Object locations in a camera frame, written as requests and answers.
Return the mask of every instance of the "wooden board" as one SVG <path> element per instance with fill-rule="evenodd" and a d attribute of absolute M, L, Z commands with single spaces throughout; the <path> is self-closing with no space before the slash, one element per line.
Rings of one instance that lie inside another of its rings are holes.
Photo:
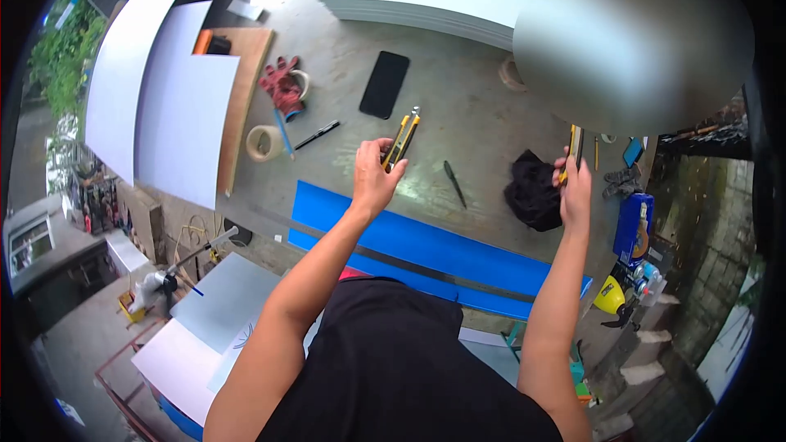
<path fill-rule="evenodd" d="M 219 174 L 216 191 L 229 196 L 235 183 L 237 158 L 243 142 L 243 127 L 248 115 L 251 95 L 260 77 L 262 63 L 267 55 L 273 30 L 267 28 L 214 28 L 213 35 L 226 36 L 232 42 L 231 55 L 241 58 L 232 85 L 230 103 L 226 108 L 224 133 L 221 136 Z"/>
<path fill-rule="evenodd" d="M 131 223 L 139 241 L 145 248 L 145 256 L 153 264 L 166 264 L 166 246 L 163 241 L 163 213 L 161 203 L 139 187 L 125 181 L 117 182 L 117 208 L 123 221 L 131 213 Z"/>

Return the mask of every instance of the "black shirt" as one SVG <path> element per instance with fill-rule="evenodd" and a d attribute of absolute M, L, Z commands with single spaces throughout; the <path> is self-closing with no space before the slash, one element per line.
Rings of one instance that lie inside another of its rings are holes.
<path fill-rule="evenodd" d="M 562 440 L 458 341 L 462 316 L 396 280 L 342 280 L 257 440 Z"/>

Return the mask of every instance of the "hand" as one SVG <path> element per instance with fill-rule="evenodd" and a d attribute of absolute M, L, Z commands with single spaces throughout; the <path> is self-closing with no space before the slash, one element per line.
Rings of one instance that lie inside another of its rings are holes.
<path fill-rule="evenodd" d="M 560 171 L 567 165 L 565 185 L 560 186 Z M 592 175 L 587 162 L 582 158 L 580 169 L 576 168 L 573 156 L 559 158 L 554 162 L 554 174 L 551 178 L 554 187 L 560 189 L 560 216 L 565 231 L 579 234 L 590 232 L 590 195 L 592 194 Z"/>
<path fill-rule="evenodd" d="M 360 144 L 355 155 L 355 190 L 350 210 L 361 213 L 371 223 L 393 198 L 396 184 L 404 176 L 409 161 L 402 159 L 385 172 L 379 156 L 393 143 L 391 139 L 377 139 Z"/>

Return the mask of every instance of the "blue board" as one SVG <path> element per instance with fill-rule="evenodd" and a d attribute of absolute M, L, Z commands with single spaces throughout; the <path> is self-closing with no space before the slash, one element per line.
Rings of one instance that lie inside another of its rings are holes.
<path fill-rule="evenodd" d="M 298 181 L 291 218 L 308 227 L 329 231 L 349 208 L 351 199 L 312 184 Z M 289 242 L 310 250 L 317 239 L 291 230 Z M 551 269 L 550 264 L 501 250 L 453 232 L 384 211 L 368 226 L 359 244 L 400 260 L 456 275 L 467 280 L 537 295 Z M 401 280 L 416 290 L 430 293 L 474 309 L 481 309 L 526 321 L 532 304 L 441 282 L 412 271 L 353 254 L 352 268 L 371 275 Z M 583 277 L 582 295 L 592 279 Z"/>

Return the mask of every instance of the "masking tape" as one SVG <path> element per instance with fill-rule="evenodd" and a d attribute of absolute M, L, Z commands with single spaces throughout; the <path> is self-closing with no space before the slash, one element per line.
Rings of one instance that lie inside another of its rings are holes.
<path fill-rule="evenodd" d="M 508 57 L 502 62 L 502 65 L 499 65 L 499 71 L 498 71 L 499 78 L 502 79 L 503 84 L 508 86 L 508 89 L 516 92 L 527 92 L 528 89 L 526 88 L 526 85 L 516 81 L 511 76 L 510 74 L 511 65 L 513 66 L 514 69 L 516 68 L 513 62 L 512 54 L 508 55 Z"/>
<path fill-rule="evenodd" d="M 262 137 L 269 139 L 267 151 L 260 149 Z M 265 162 L 278 156 L 284 150 L 284 137 L 281 131 L 274 126 L 258 124 L 246 137 L 246 152 L 254 162 Z"/>

